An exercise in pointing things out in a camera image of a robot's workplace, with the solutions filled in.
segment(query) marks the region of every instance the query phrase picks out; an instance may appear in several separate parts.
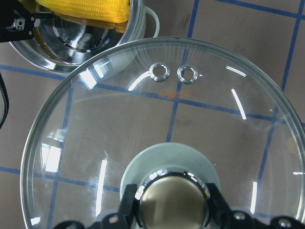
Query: stainless steel pot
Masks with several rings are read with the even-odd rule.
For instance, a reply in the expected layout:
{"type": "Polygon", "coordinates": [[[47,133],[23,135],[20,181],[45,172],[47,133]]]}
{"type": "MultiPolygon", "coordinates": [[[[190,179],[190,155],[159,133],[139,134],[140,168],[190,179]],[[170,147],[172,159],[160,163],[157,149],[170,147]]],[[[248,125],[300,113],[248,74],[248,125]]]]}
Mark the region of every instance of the stainless steel pot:
{"type": "MultiPolygon", "coordinates": [[[[26,6],[30,11],[48,11],[35,1],[30,4],[28,2],[26,6]]],[[[116,24],[107,29],[94,24],[76,23],[55,15],[53,19],[41,19],[32,40],[10,43],[22,57],[35,66],[55,73],[69,74],[104,50],[143,38],[147,13],[156,21],[156,37],[160,27],[157,15],[145,7],[142,0],[131,0],[130,18],[125,25],[116,24]],[[118,29],[119,26],[123,27],[124,32],[118,29]]]]}

